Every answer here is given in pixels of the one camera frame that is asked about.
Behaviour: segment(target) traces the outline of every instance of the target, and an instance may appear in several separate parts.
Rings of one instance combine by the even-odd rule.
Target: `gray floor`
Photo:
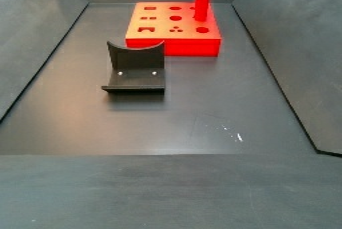
[[[0,126],[0,153],[229,154],[1,155],[0,228],[339,229],[342,160],[313,154],[229,6],[220,57],[166,58],[164,98],[100,90],[130,9],[86,9]]]
[[[5,229],[339,229],[342,161],[191,155],[0,159]]]
[[[93,4],[0,126],[1,154],[312,154],[227,4],[217,58],[166,57],[162,95],[108,95],[105,42],[124,44],[132,4]]]

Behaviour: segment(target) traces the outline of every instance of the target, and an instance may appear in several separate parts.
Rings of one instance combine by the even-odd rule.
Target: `black object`
[[[112,75],[106,92],[164,91],[164,42],[142,49],[126,49],[106,42]]]

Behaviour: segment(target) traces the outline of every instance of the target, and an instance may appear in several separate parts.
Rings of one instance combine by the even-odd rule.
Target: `red base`
[[[193,3],[141,2],[134,6],[125,34],[128,48],[165,43],[165,56],[219,54],[220,33],[211,6],[205,22],[193,19]]]

